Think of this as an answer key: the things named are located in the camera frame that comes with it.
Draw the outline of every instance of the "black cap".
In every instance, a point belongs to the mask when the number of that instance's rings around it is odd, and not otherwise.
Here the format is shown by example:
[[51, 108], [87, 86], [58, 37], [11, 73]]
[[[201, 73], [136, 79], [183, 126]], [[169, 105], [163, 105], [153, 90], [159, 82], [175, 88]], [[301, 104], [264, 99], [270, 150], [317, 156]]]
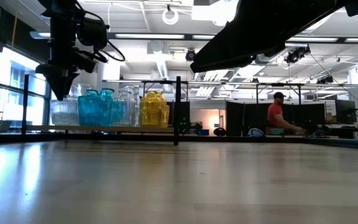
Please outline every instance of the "black cap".
[[279, 98], [279, 99], [284, 99], [284, 97], [287, 97], [286, 95], [284, 95], [282, 92], [276, 92], [274, 93], [273, 98]]

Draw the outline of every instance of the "wooden shelf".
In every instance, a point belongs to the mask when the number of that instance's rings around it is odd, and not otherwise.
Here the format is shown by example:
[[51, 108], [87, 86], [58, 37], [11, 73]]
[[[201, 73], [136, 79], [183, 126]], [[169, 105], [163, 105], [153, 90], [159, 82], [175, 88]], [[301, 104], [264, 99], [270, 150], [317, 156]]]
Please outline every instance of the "wooden shelf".
[[123, 133], [173, 133], [173, 128], [54, 126], [54, 125], [27, 125], [27, 130], [28, 131], [42, 131], [42, 130], [119, 131]]

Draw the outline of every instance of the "red shirt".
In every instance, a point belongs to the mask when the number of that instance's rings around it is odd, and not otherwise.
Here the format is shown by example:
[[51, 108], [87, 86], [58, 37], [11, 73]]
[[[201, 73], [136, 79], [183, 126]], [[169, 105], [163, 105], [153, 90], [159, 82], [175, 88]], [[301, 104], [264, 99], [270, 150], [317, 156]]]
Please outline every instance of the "red shirt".
[[274, 125], [276, 128], [280, 128], [280, 124], [277, 122], [275, 115], [280, 114], [283, 115], [283, 109], [281, 105], [273, 103], [269, 106], [267, 111], [267, 119], [270, 124]]

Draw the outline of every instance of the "glass jar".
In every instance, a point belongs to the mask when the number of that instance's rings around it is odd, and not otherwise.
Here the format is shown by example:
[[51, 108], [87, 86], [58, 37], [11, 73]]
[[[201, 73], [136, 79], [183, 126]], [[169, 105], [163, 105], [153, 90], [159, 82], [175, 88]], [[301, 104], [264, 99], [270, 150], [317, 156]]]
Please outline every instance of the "glass jar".
[[162, 96], [162, 91], [156, 91], [155, 92], [155, 96], [158, 98], [158, 100], [160, 101], [160, 115], [159, 115], [159, 119], [158, 119], [158, 126], [162, 127], [163, 123], [164, 123], [164, 116], [165, 116], [165, 109], [166, 109], [166, 105], [167, 105], [167, 101], [166, 99]]
[[161, 121], [161, 125], [160, 125], [161, 128], [168, 127], [169, 111], [170, 111], [170, 107], [168, 105], [165, 105], [165, 110], [162, 114], [162, 121]]
[[119, 92], [118, 102], [120, 104], [120, 115], [117, 120], [117, 126], [130, 127], [132, 126], [132, 113], [134, 111], [134, 97], [132, 92], [122, 90]]
[[78, 97], [80, 125], [100, 126], [102, 122], [103, 101], [96, 90], [87, 90], [85, 96]]
[[140, 126], [158, 127], [160, 120], [161, 101], [154, 91], [148, 91], [140, 101]]
[[78, 99], [65, 97], [62, 101], [51, 100], [50, 116], [54, 125], [78, 125]]
[[101, 110], [101, 125], [111, 127], [113, 123], [113, 99], [114, 90], [110, 88], [102, 88], [101, 99], [103, 109]]
[[126, 90], [131, 91], [134, 95], [134, 112], [132, 114], [132, 124], [133, 127], [140, 126], [140, 96], [139, 96], [139, 88], [140, 85], [131, 85], [126, 86]]
[[131, 103], [132, 103], [132, 124], [131, 124], [131, 126], [137, 127], [137, 126], [139, 126], [139, 124], [136, 123], [136, 120], [139, 120], [139, 119], [136, 119], [136, 116], [137, 116], [136, 110], [137, 110], [137, 104], [138, 104], [136, 98], [139, 98], [139, 89], [136, 90], [136, 87], [133, 85], [125, 86], [124, 89], [126, 91], [131, 92], [131, 94], [132, 94], [132, 101], [131, 101]]
[[91, 85], [79, 83], [77, 84], [77, 92], [78, 96], [86, 96], [86, 91], [91, 89]]

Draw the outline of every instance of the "man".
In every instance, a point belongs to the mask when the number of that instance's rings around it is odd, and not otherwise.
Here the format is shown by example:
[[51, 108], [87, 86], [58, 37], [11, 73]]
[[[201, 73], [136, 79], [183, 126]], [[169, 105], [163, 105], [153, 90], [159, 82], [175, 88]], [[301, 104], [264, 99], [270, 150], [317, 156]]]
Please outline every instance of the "man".
[[284, 97], [282, 92], [274, 94], [274, 103], [269, 106], [267, 111], [267, 120], [274, 128], [283, 128], [292, 130], [296, 134], [304, 134], [303, 128], [292, 125], [284, 120], [282, 106], [284, 104]]

